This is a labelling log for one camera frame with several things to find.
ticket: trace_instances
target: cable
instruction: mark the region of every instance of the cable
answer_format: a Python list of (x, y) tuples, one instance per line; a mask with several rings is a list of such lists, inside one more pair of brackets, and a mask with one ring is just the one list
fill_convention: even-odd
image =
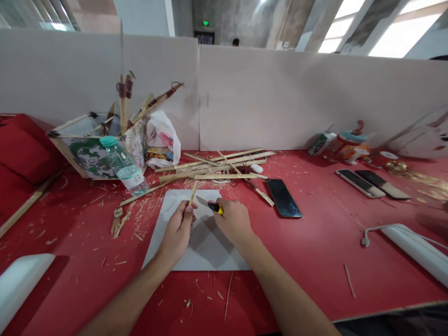
[(409, 229), (408, 227), (406, 227), (407, 230), (405, 230), (405, 228), (402, 227), (402, 224), (382, 225), (382, 226), (377, 226), (377, 227), (374, 227), (374, 228), (369, 228), (369, 229), (364, 230), (364, 237), (361, 239), (361, 245), (364, 246), (364, 247), (368, 247), (368, 246), (370, 245), (370, 240), (369, 240), (369, 238), (367, 237), (367, 232), (369, 232), (369, 231), (374, 231), (374, 230), (379, 230), (379, 229), (383, 229), (383, 228), (386, 228), (386, 227), (396, 227), (396, 226), (398, 226), (398, 229), (401, 229), (401, 230), (403, 230), (403, 231), (405, 231), (405, 232), (412, 233), (412, 234), (414, 234), (414, 235), (416, 235), (416, 236), (418, 236), (418, 237), (420, 237), (420, 238), (423, 238), (423, 239), (425, 239), (425, 240), (427, 240), (427, 241), (429, 241), (429, 242), (431, 242), (431, 243), (433, 243), (433, 244), (436, 244), (436, 245), (438, 245), (438, 246), (440, 246), (440, 247), (443, 247), (443, 248), (445, 248), (445, 249), (448, 250), (448, 247), (447, 247), (447, 246), (445, 246), (445, 245), (443, 245), (443, 244), (441, 244), (441, 243), (439, 243), (439, 242), (436, 242), (436, 241), (434, 241), (434, 240), (432, 240), (432, 239), (429, 239), (429, 238), (427, 238), (427, 237), (425, 237), (425, 236), (422, 236), (422, 235), (420, 235), (420, 234), (418, 234), (418, 233), (412, 231), (412, 230)]

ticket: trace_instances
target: white smartphone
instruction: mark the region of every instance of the white smartphone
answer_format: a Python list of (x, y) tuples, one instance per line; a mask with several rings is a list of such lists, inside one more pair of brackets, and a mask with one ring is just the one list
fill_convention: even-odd
[(373, 184), (368, 183), (361, 176), (356, 175), (349, 169), (337, 170), (336, 174), (350, 183), (353, 187), (361, 191), (368, 198), (379, 198), (386, 196), (383, 191), (375, 187)]

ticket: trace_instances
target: green bottle cap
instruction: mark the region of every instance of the green bottle cap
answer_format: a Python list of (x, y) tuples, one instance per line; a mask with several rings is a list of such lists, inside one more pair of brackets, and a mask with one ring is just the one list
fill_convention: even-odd
[(106, 136), (106, 137), (102, 137), (99, 142), (101, 142), (101, 144), (104, 147), (111, 147), (113, 145), (117, 144), (117, 139), (115, 139), (113, 136)]

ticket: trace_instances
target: red table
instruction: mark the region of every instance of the red table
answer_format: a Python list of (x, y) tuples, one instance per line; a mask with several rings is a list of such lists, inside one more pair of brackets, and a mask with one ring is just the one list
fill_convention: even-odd
[[(185, 157), (182, 160), (182, 163), (188, 161)], [(414, 162), (413, 165), (422, 173), (448, 177), (441, 168), (443, 162)], [(301, 151), (278, 151), (268, 157), (264, 168), (264, 175), (285, 181), (303, 219), (279, 217), (275, 208), (269, 207), (243, 181), (236, 181), (235, 187), (225, 185), (221, 194), (238, 198), (248, 207), (254, 231), (331, 320), (448, 300), (448, 290), (384, 235), (372, 232), (370, 247), (360, 245), (362, 229), (393, 223), (403, 223), (446, 244), (448, 215), (441, 210), (440, 202), (416, 191), (425, 185), (379, 172), (413, 200), (411, 204), (387, 198), (371, 200), (334, 174), (336, 169), (347, 168), (345, 165), (322, 167), (320, 159), (310, 158)], [(366, 167), (358, 165), (351, 169), (363, 168)], [(150, 169), (146, 173), (152, 186), (158, 184), (159, 175)], [(168, 189), (185, 188), (184, 180), (170, 183), (140, 199), (117, 239), (110, 235), (112, 213), (123, 200), (124, 187), (120, 182), (113, 183), (95, 182), (91, 186), (68, 168), (53, 184), (50, 193), (36, 202), (3, 237), (0, 273), (23, 255), (50, 252), (57, 256), (5, 335), (20, 332), (23, 335), (72, 335), (139, 272), (163, 196)], [(263, 182), (256, 184), (268, 193)], [(202, 188), (216, 187), (206, 182)], [(105, 196), (90, 203), (102, 195)], [(427, 203), (418, 202), (417, 197), (426, 199)], [(140, 212), (143, 216), (136, 219), (146, 199), (149, 200)], [(348, 266), (356, 299), (352, 297), (344, 263)], [(216, 272), (213, 287), (212, 272), (170, 273), (163, 288), (160, 286), (147, 304), (133, 334), (249, 335), (278, 330), (268, 301), (252, 272), (234, 273), (232, 290), (235, 294), (230, 295), (227, 323), (224, 324), (225, 301), (219, 298), (217, 291), (225, 299), (230, 276), (230, 272)], [(203, 293), (196, 287), (196, 278)], [(191, 306), (187, 308), (184, 302), (188, 299), (193, 303), (193, 313)]]

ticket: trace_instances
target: knife blade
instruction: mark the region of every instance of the knife blade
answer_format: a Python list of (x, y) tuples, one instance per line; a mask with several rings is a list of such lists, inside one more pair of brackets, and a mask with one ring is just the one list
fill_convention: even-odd
[(198, 202), (200, 204), (205, 205), (206, 207), (209, 207), (214, 212), (217, 212), (220, 215), (224, 214), (224, 209), (223, 209), (222, 205), (216, 204), (213, 202), (207, 202), (206, 200), (204, 200), (203, 198), (200, 198), (199, 196), (196, 196), (196, 199), (198, 200)]

